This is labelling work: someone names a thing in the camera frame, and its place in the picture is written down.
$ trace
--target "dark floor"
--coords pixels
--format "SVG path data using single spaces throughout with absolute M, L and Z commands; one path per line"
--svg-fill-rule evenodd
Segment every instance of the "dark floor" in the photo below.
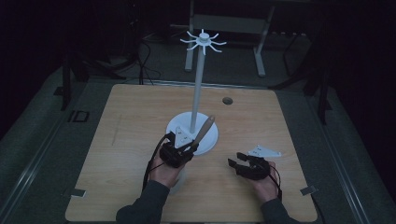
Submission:
M 154 42 L 154 37 L 146 38 L 148 45 L 141 48 L 141 58 L 148 56 L 145 84 L 193 82 L 195 70 L 186 73 L 183 69 L 187 46 L 178 41 L 185 36 L 175 35 L 167 42 Z M 252 43 L 231 43 L 219 48 L 222 53 L 209 50 L 203 82 L 261 89 L 282 82 L 289 78 L 282 56 L 290 41 L 284 35 L 268 37 L 262 54 L 266 77 L 257 76 Z M 286 53 L 291 72 L 299 66 L 309 46 L 310 42 L 302 36 Z M 88 83 L 73 82 L 73 101 L 65 111 L 60 111 L 62 98 L 53 95 L 62 84 L 61 70 L 52 74 L 2 139 L 1 202 L 11 195 L 37 151 L 46 155 L 38 172 L 28 181 L 31 185 L 17 201 L 9 223 L 66 222 L 64 212 L 69 199 L 63 194 L 77 182 L 111 87 L 115 83 L 136 84 L 140 67 L 119 71 L 126 80 L 103 77 L 94 69 L 90 72 Z M 395 223 L 396 206 L 336 91 L 330 89 L 328 102 L 332 110 L 326 112 L 327 125 L 322 125 L 317 116 L 318 95 L 304 96 L 304 84 L 302 80 L 276 94 L 307 183 L 319 189 L 313 196 L 326 223 Z M 90 119 L 86 123 L 66 122 L 71 110 L 90 111 Z M 319 217 L 314 223 L 324 222 Z

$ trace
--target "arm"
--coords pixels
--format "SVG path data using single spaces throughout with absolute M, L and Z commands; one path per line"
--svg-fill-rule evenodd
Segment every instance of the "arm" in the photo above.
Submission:
M 269 161 L 270 165 L 275 168 L 275 163 Z M 275 169 L 271 168 L 271 176 L 276 179 Z M 294 224 L 300 223 L 291 218 L 286 211 L 285 206 L 277 198 L 276 183 L 269 177 L 262 180 L 247 180 L 253 186 L 260 202 L 261 210 L 266 224 Z
M 122 207 L 118 213 L 116 220 L 120 224 L 151 224 L 160 223 L 163 214 L 163 206 L 165 205 L 170 188 L 175 185 L 178 173 L 184 166 L 173 168 L 160 158 L 160 150 L 151 165 L 154 168 L 149 173 L 149 181 L 143 190 L 140 198 L 134 204 Z
M 168 194 L 168 187 L 150 180 L 134 204 L 124 206 L 119 210 L 117 222 L 120 224 L 160 223 Z

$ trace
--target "black sleeve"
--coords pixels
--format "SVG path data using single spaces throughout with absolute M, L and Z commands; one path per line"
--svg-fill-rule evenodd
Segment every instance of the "black sleeve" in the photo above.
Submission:
M 261 207 L 265 224 L 296 224 L 299 221 L 289 217 L 288 211 L 279 199 L 266 202 Z
M 149 180 L 140 198 L 134 204 L 122 207 L 117 212 L 120 224 L 158 224 L 161 222 L 163 206 L 169 194 L 169 188 L 159 182 Z

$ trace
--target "white pole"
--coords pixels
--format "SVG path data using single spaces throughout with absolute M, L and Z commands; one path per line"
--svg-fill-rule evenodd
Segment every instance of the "white pole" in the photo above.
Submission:
M 201 83 L 202 83 L 202 75 L 204 72 L 204 64 L 205 64 L 205 55 L 203 52 L 203 47 L 200 46 L 198 50 L 197 72 L 195 75 L 195 90 L 194 90 L 194 101 L 192 104 L 192 112 L 191 112 L 190 133 L 195 133 L 195 123 L 197 120 L 198 104 L 201 97 Z

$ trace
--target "wooden tabletop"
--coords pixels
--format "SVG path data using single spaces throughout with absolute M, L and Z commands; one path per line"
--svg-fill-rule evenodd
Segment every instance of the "wooden tabletop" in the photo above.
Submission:
M 154 148 L 176 115 L 192 111 L 193 87 L 115 85 L 92 140 L 76 189 L 85 197 L 70 200 L 69 221 L 114 221 L 117 211 L 139 197 L 143 176 Z M 222 102 L 233 99 L 231 105 Z M 276 163 L 283 204 L 291 217 L 314 221 L 309 196 L 279 102 L 273 91 L 202 88 L 198 111 L 215 115 L 216 145 L 195 156 L 186 167 L 186 180 L 168 197 L 163 222 L 258 222 L 260 203 L 251 186 L 228 166 L 236 152 L 257 145 L 280 151 Z

